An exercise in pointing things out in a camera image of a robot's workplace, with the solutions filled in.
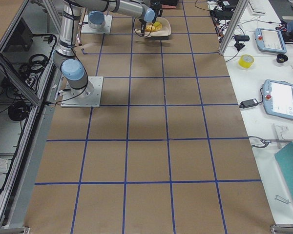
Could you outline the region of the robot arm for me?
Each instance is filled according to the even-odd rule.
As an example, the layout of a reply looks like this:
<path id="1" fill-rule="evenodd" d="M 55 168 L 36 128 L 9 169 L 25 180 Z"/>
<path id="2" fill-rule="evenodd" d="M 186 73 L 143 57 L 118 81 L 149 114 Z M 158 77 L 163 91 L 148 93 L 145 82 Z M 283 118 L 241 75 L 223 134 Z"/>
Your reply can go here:
<path id="1" fill-rule="evenodd" d="M 67 79 L 73 97 L 88 97 L 93 92 L 93 85 L 74 50 L 83 8 L 90 12 L 111 11 L 135 17 L 143 25 L 157 17 L 151 4 L 142 0 L 65 0 L 60 40 L 53 53 L 53 62 Z"/>
<path id="2" fill-rule="evenodd" d="M 105 24 L 105 11 L 131 16 L 141 23 L 141 32 L 147 24 L 153 25 L 162 15 L 162 4 L 159 0 L 97 0 L 95 8 L 88 9 L 88 23 L 91 27 Z"/>

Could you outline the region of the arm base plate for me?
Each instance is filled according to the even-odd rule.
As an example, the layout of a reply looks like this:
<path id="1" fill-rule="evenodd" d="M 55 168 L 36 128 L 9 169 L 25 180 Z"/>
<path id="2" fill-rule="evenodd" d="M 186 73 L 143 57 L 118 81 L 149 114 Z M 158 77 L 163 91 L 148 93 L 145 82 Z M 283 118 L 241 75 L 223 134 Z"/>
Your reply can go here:
<path id="1" fill-rule="evenodd" d="M 105 19 L 101 24 L 94 24 L 88 20 L 88 15 L 85 15 L 82 22 L 82 34 L 109 34 L 111 31 L 112 15 L 105 15 Z"/>
<path id="2" fill-rule="evenodd" d="M 85 90 L 72 89 L 67 81 L 65 89 L 69 90 L 63 93 L 61 106 L 63 108 L 100 107 L 103 81 L 103 77 L 88 77 L 88 86 Z"/>

